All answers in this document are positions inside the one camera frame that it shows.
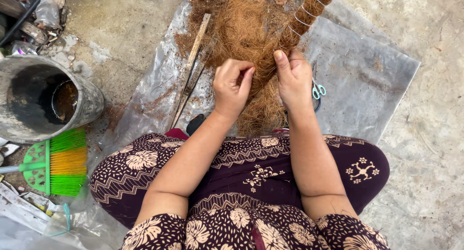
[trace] broom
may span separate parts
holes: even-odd
[[[85,182],[86,160],[85,130],[77,128],[32,145],[22,164],[0,167],[0,173],[20,171],[32,188],[75,197]]]

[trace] bucket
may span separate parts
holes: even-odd
[[[37,55],[0,60],[0,137],[37,143],[97,119],[104,98],[90,81]]]

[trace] lap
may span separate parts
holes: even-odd
[[[381,190],[388,179],[385,156],[365,140],[324,135],[356,212]],[[184,140],[146,134],[105,158],[91,176],[95,200],[114,218],[131,227],[142,200],[169,158]],[[301,208],[290,165],[287,132],[258,139],[227,138],[202,182],[190,196],[190,206],[211,194],[237,192],[269,204]]]

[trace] scissor handle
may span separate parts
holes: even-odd
[[[317,87],[319,88],[319,92],[321,93],[322,96],[325,95],[325,88],[324,86],[322,86],[321,84],[317,85]]]
[[[314,97],[314,99],[317,99],[317,100],[321,97],[321,96],[319,96],[319,93],[317,92],[316,87],[313,87],[313,97]]]

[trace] scissors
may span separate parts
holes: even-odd
[[[326,92],[325,92],[324,86],[322,86],[320,84],[317,84],[316,81],[314,81],[314,76],[316,76],[316,66],[317,66],[317,63],[314,65],[314,69],[313,69],[313,84],[314,84],[313,85],[314,86],[313,87],[313,97],[314,97],[314,99],[318,100],[319,98],[321,98],[321,96],[319,96],[319,94],[324,96]]]

